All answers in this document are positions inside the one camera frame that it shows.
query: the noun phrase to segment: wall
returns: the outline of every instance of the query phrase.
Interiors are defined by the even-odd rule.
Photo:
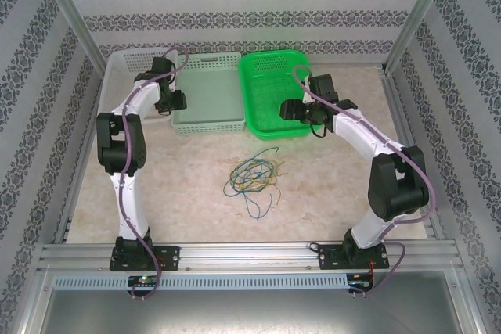
[[[104,56],[295,48],[316,62],[383,63],[416,0],[74,0]]]
[[[0,333],[51,242],[100,77],[55,0],[0,0]]]
[[[394,81],[489,332],[501,332],[501,0],[434,0]]]

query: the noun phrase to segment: plastic basket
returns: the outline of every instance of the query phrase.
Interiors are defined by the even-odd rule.
[[[189,56],[176,77],[176,88],[185,93],[188,105],[172,116],[172,126],[180,135],[243,131],[240,57],[239,52]],[[185,56],[179,56],[177,66],[184,61]]]
[[[310,127],[280,117],[280,105],[286,99],[302,99],[303,90],[292,77],[296,65],[309,66],[306,56],[295,50],[256,52],[239,63],[243,104],[247,126],[262,140],[306,136]],[[299,70],[303,80],[308,73]]]
[[[153,57],[162,56],[168,48],[131,48],[116,51],[110,55],[103,79],[103,88],[99,99],[99,113],[109,113],[117,108],[134,88],[135,77],[147,70],[151,70]],[[178,60],[178,52],[167,54],[172,62]],[[164,119],[153,107],[147,113],[146,119]]]

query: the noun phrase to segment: white basket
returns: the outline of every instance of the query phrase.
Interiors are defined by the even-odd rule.
[[[117,108],[132,91],[135,77],[151,70],[153,57],[162,56],[167,50],[166,47],[131,48],[111,54],[104,74],[98,113],[109,113]],[[171,51],[166,57],[172,62],[177,62],[178,52]],[[146,119],[164,120],[166,118],[152,108],[146,115]]]

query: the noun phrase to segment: enclosure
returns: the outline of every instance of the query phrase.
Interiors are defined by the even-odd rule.
[[[0,4],[0,332],[501,332],[501,0]],[[407,254],[384,288],[353,299],[349,273],[321,270],[308,248],[341,243],[368,208],[370,164],[345,140],[178,135],[153,118],[146,216],[153,242],[180,254],[157,296],[131,301],[141,273],[109,269],[117,203],[96,117],[123,100],[102,90],[115,52],[173,45],[301,51],[386,135],[423,150],[437,214],[390,232]],[[253,221],[222,186],[273,146],[280,201]],[[387,246],[390,264],[400,253]]]

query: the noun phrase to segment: beige floor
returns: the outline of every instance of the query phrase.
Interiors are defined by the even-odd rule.
[[[340,98],[354,101],[383,132],[396,138],[377,71],[373,68],[314,66],[331,73]],[[369,161],[345,140],[328,135],[263,142],[248,130],[231,135],[178,136],[168,123],[144,127],[148,159],[141,186],[154,242],[280,242],[342,239],[367,211]],[[249,217],[244,198],[225,197],[232,165],[279,146],[265,156],[285,162],[273,187],[253,196],[268,216]],[[118,213],[110,179],[93,146],[68,236],[72,243],[113,243]],[[422,224],[400,226],[389,239],[424,239]]]

